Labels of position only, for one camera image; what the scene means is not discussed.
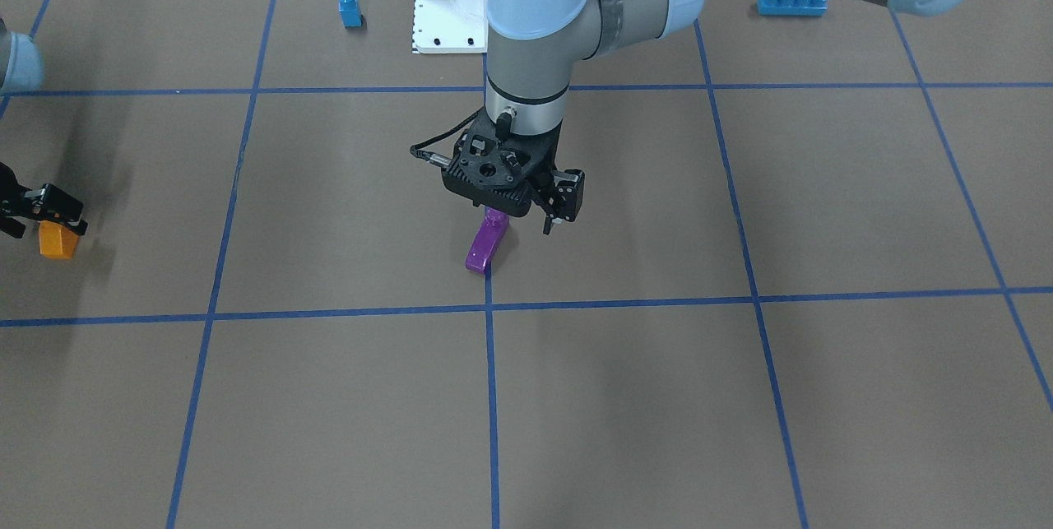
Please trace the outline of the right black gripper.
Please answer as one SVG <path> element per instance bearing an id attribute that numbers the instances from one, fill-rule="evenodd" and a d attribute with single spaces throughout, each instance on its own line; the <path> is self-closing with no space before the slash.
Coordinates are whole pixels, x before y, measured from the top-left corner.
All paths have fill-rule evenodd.
<path id="1" fill-rule="evenodd" d="M 82 219 L 83 210 L 83 202 L 55 184 L 42 188 L 19 184 L 14 170 L 1 163 L 1 230 L 9 237 L 24 237 L 26 219 L 60 223 L 82 237 L 90 229 L 90 223 Z"/>

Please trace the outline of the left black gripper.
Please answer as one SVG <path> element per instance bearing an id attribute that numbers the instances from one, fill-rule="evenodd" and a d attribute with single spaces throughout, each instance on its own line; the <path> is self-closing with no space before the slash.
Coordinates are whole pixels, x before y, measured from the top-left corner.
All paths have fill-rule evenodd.
<path id="1" fill-rule="evenodd" d="M 582 209 L 587 181 L 582 169 L 558 170 L 555 157 L 556 153 L 537 153 L 526 166 L 529 199 L 531 205 L 538 205 L 545 213 L 545 235 L 558 221 L 575 221 Z"/>

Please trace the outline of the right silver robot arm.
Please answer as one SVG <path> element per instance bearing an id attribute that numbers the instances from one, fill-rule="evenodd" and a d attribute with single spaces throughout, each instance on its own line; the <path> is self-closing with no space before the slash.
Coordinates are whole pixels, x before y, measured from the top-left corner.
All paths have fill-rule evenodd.
<path id="1" fill-rule="evenodd" d="M 43 84 L 44 67 L 40 50 L 28 34 L 15 33 L 1 23 L 1 93 L 33 93 Z M 29 188 L 20 183 L 14 169 L 1 165 L 1 230 L 12 238 L 23 238 L 22 219 L 56 223 L 76 236 L 86 235 L 84 205 L 64 189 L 53 183 Z"/>

